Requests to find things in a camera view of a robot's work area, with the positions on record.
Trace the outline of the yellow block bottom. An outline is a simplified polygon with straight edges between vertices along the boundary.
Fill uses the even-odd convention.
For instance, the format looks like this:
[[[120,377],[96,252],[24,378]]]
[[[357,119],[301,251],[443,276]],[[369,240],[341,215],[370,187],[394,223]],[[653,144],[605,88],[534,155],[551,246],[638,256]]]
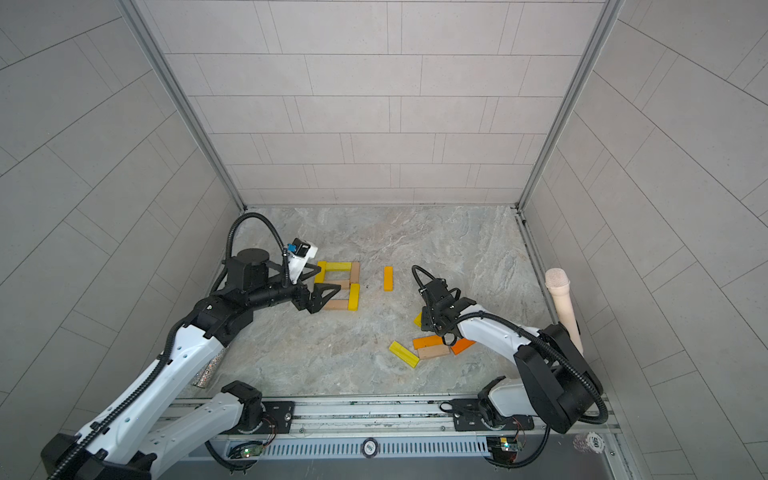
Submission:
[[[349,286],[349,298],[347,303],[347,309],[349,311],[357,311],[359,308],[360,299],[360,285],[358,283],[351,283]]]

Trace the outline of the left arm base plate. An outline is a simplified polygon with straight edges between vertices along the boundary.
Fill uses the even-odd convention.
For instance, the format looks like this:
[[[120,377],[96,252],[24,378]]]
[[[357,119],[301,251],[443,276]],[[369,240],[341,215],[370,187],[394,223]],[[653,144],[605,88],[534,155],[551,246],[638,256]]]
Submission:
[[[295,403],[292,401],[266,401],[259,407],[246,405],[238,423],[227,430],[231,435],[287,434],[290,431]]]

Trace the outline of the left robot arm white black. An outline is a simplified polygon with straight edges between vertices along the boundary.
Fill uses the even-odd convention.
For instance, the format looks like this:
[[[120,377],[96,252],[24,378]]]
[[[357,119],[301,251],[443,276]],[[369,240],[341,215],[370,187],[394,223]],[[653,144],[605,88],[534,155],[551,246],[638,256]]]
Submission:
[[[151,479],[168,464],[214,436],[257,431],[265,416],[261,392],[233,381],[203,406],[168,428],[150,429],[192,378],[253,320],[257,310],[290,302],[317,313],[339,292],[333,284],[309,289],[321,269],[315,245],[287,245],[282,261],[248,248],[225,262],[221,288],[198,301],[168,332],[156,360],[101,414],[75,435],[57,434],[41,460],[51,479]]]

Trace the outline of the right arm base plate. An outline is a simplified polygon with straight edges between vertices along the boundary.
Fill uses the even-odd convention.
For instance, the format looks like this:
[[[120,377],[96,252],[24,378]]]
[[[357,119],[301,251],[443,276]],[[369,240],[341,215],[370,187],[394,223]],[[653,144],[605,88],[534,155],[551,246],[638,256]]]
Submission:
[[[476,398],[451,399],[441,402],[439,408],[452,418],[457,432],[530,431],[535,428],[534,419],[529,415],[484,417]]]

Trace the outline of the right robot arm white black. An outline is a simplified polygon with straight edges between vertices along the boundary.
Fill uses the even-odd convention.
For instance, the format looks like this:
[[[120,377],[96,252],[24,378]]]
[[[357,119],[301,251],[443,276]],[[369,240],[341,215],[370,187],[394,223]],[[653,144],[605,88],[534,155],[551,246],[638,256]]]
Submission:
[[[609,417],[603,387],[560,323],[544,329],[516,324],[487,311],[432,275],[424,282],[414,271],[425,306],[421,326],[453,348],[463,340],[483,345],[514,363],[517,379],[501,376],[477,395],[473,415],[491,429],[522,416],[536,416],[566,433],[577,422],[601,425]]]

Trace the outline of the orange block small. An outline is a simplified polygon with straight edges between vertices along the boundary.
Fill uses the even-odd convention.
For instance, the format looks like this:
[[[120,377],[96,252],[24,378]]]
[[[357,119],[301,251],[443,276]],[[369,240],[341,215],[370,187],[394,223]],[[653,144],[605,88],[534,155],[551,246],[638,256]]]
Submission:
[[[385,292],[394,290],[394,268],[392,266],[384,268],[383,290]]]

